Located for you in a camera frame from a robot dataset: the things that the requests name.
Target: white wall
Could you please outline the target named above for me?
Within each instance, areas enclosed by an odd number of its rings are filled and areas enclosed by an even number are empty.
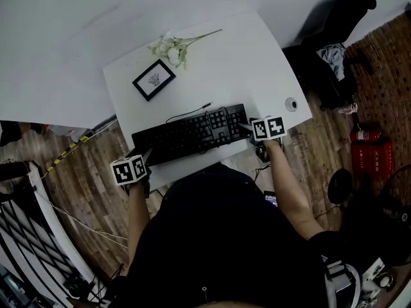
[[[166,30],[257,10],[287,46],[321,1],[0,0],[0,119],[93,127],[114,113],[102,67]],[[351,40],[407,1],[378,0]]]

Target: human arm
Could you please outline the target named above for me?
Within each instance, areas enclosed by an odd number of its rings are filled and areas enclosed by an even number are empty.
[[[149,220],[150,215],[148,213],[146,198],[144,195],[144,185],[142,182],[138,182],[130,188],[130,195],[128,197],[129,266],[133,262],[140,236]]]
[[[305,239],[323,232],[324,229],[315,220],[307,196],[295,179],[279,143],[265,141],[264,145],[270,157],[272,180],[280,211]]]

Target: black and white cube marker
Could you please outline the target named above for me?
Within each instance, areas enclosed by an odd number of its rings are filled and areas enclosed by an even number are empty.
[[[251,124],[254,138],[257,141],[267,141],[285,136],[287,134],[284,127],[283,118],[281,116],[269,116],[264,119],[254,120]]]
[[[117,186],[138,182],[147,175],[141,155],[113,161],[110,168]]]

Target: black picture frame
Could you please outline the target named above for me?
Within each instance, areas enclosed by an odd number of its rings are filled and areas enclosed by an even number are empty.
[[[157,65],[160,65],[169,75],[170,77],[167,78],[167,80],[163,81],[152,93],[149,95],[146,94],[146,92],[139,86],[139,81],[147,74],[149,73],[154,67]],[[175,78],[175,74],[167,67],[167,65],[159,59],[156,61],[154,64],[152,64],[147,70],[145,70],[137,79],[133,81],[133,85],[137,88],[137,90],[140,92],[141,95],[145,98],[145,100],[150,101],[156,94],[158,94],[167,84],[170,83]]]

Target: black t-shirt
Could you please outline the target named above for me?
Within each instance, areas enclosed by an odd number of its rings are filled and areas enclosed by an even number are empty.
[[[180,186],[184,203],[169,197],[146,226],[119,306],[193,308],[229,300],[262,307],[327,307],[316,249],[321,238],[315,245],[304,240],[261,192],[249,190],[254,186],[250,178],[237,181],[230,196],[219,190],[222,180],[206,176],[190,179],[183,186],[189,191]],[[211,192],[225,194],[210,198]]]

